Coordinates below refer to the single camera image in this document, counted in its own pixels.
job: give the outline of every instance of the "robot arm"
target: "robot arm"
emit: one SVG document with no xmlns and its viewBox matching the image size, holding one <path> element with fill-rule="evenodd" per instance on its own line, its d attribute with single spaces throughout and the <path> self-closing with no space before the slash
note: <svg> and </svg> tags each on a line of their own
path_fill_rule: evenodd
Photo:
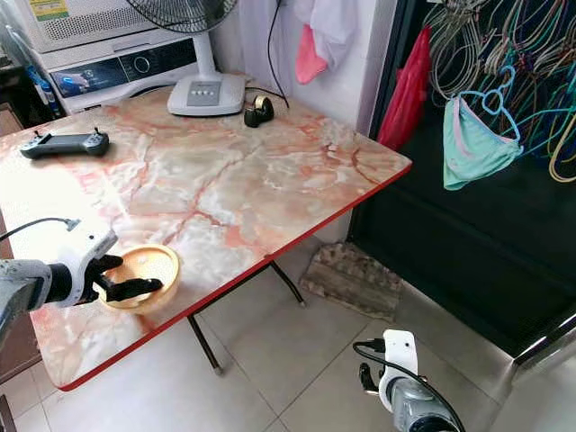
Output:
<svg viewBox="0 0 576 432">
<path fill-rule="evenodd" d="M 72 225 L 63 238 L 56 264 L 26 259 L 0 260 L 0 346 L 19 314 L 37 310 L 49 302 L 59 307 L 93 302 L 99 295 L 94 283 L 103 288 L 108 302 L 160 289 L 162 283 L 158 279 L 113 283 L 103 275 L 106 270 L 122 264 L 121 257 L 106 255 L 116 240 L 108 226 L 98 221 L 83 221 Z"/>
<path fill-rule="evenodd" d="M 418 376 L 414 336 L 408 331 L 386 330 L 382 339 L 355 342 L 354 350 L 384 366 L 376 387 L 367 363 L 360 365 L 359 378 L 368 394 L 378 395 L 392 413 L 400 432 L 465 432 L 454 409 L 425 379 Z M 384 359 L 360 349 L 371 348 Z"/>
</svg>

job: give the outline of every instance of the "fan base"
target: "fan base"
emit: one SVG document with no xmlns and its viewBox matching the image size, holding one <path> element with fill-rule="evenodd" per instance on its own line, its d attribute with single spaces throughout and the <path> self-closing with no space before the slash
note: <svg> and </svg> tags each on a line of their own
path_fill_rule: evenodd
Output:
<svg viewBox="0 0 576 432">
<path fill-rule="evenodd" d="M 212 76 L 185 76 L 176 83 L 168 99 L 172 114 L 210 117 L 239 113 L 244 106 L 242 76 L 215 73 Z"/>
</svg>

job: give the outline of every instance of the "display screen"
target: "display screen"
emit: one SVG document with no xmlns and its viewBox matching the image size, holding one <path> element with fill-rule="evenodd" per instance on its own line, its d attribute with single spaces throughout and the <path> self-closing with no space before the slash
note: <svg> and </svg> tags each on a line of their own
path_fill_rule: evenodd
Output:
<svg viewBox="0 0 576 432">
<path fill-rule="evenodd" d="M 84 95 L 128 82 L 117 58 L 52 72 L 50 75 L 63 97 Z"/>
</svg>

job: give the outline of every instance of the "black cable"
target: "black cable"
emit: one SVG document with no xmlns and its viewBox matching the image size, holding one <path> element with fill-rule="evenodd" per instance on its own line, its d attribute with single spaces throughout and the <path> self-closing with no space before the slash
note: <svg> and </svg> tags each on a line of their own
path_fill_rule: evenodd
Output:
<svg viewBox="0 0 576 432">
<path fill-rule="evenodd" d="M 270 40 L 272 39 L 272 30 L 274 29 L 274 24 L 276 23 L 276 17 L 278 16 L 278 11 L 280 10 L 280 3 L 281 0 L 276 0 L 276 10 L 274 11 L 274 18 L 272 19 L 272 24 L 270 25 L 270 32 L 268 33 L 268 65 L 270 65 L 270 71 L 272 72 L 272 77 L 276 82 L 276 86 L 280 90 L 281 96 L 286 104 L 286 108 L 290 109 L 290 104 L 288 103 L 288 99 L 286 99 L 286 95 L 284 94 L 284 90 L 282 86 L 278 82 L 278 78 L 276 77 L 276 73 L 274 71 L 274 66 L 272 65 L 272 58 L 270 57 Z"/>
<path fill-rule="evenodd" d="M 372 355 L 370 353 L 366 353 L 364 350 L 359 348 L 359 347 L 369 347 L 370 346 L 369 344 L 370 344 L 370 342 L 367 342 L 367 343 L 366 342 L 355 342 L 354 344 L 352 344 L 352 348 L 360 356 L 365 357 L 365 358 L 372 360 L 376 363 L 379 363 L 381 365 L 388 366 L 388 367 L 391 367 L 392 369 L 396 369 L 400 372 L 403 372 L 407 376 L 412 378 L 413 380 L 416 380 L 417 382 L 422 384 L 426 388 L 426 390 L 431 392 L 434 396 L 436 396 L 438 398 L 439 401 L 441 401 L 446 406 L 446 408 L 450 412 L 450 415 L 454 418 L 454 422 L 456 423 L 456 427 L 458 428 L 459 432 L 466 432 L 464 424 L 462 423 L 462 421 L 458 417 L 458 414 L 456 414 L 455 409 L 452 408 L 452 405 L 450 405 L 450 403 L 446 399 L 444 399 L 444 397 L 434 387 L 432 387 L 430 384 L 428 384 L 426 381 L 424 381 L 421 377 L 419 377 L 418 375 L 413 373 L 411 370 L 406 369 L 405 367 L 402 367 L 399 364 L 388 362 L 388 361 L 384 360 L 383 358 L 378 357 L 377 355 Z"/>
<path fill-rule="evenodd" d="M 36 225 L 37 223 L 48 222 L 48 221 L 64 222 L 64 223 L 67 224 L 68 230 L 72 230 L 72 228 L 74 228 L 74 227 L 77 225 L 77 221 L 76 221 L 76 220 L 71 220 L 71 219 L 64 219 L 64 218 L 42 218 L 42 219 L 37 219 L 37 220 L 33 220 L 32 222 L 24 223 L 24 224 L 21 225 L 20 227 L 14 228 L 12 231 L 8 231 L 8 232 L 5 232 L 4 234 L 1 234 L 1 235 L 0 235 L 0 241 L 6 240 L 6 239 L 8 239 L 10 236 L 12 236 L 13 234 L 17 233 L 18 231 L 25 230 L 26 228 L 31 227 L 32 225 Z"/>
<path fill-rule="evenodd" d="M 272 90 L 266 90 L 265 88 L 262 88 L 262 87 L 252 87 L 252 86 L 250 86 L 250 87 L 246 87 L 246 89 L 247 89 L 247 90 L 259 90 L 259 91 L 261 91 L 261 92 L 269 93 L 270 95 L 278 96 L 278 97 L 280 97 L 280 98 L 282 99 L 282 95 L 281 95 L 281 94 L 278 94 L 278 93 L 276 93 L 276 92 L 273 92 Z"/>
</svg>

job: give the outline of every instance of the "game controller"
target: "game controller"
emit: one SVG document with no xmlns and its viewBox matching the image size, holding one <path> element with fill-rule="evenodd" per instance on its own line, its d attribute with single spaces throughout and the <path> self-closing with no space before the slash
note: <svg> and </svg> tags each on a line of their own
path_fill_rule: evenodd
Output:
<svg viewBox="0 0 576 432">
<path fill-rule="evenodd" d="M 81 135 L 40 135 L 36 130 L 34 133 L 36 136 L 20 147 L 22 155 L 29 159 L 73 153 L 103 156 L 110 147 L 108 134 L 100 132 L 98 128 Z"/>
</svg>

